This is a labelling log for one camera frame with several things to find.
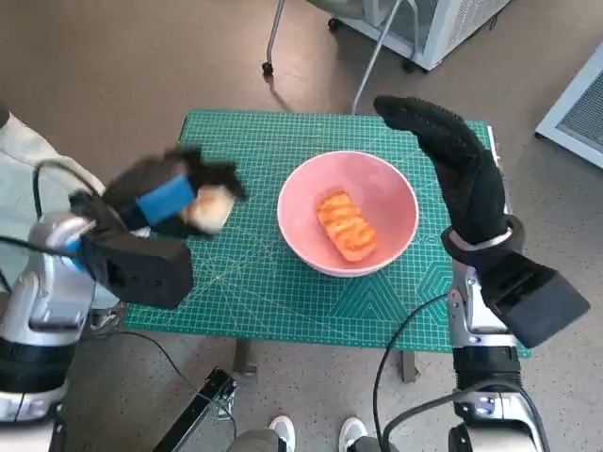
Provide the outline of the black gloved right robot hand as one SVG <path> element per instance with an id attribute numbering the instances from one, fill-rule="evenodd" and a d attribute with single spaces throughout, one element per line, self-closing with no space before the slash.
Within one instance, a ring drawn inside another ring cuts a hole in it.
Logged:
<path id="1" fill-rule="evenodd" d="M 389 128 L 416 137 L 434 166 L 452 229 L 464 242 L 478 245 L 507 232 L 494 157 L 462 117 L 415 97 L 381 95 L 373 106 Z"/>

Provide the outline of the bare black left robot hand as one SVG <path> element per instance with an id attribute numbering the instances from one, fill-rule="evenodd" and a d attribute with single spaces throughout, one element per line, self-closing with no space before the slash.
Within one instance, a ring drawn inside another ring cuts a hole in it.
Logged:
<path id="1" fill-rule="evenodd" d="M 130 231 L 185 239 L 218 234 L 247 192 L 235 162 L 207 161 L 199 147 L 178 145 L 122 171 L 102 199 Z"/>

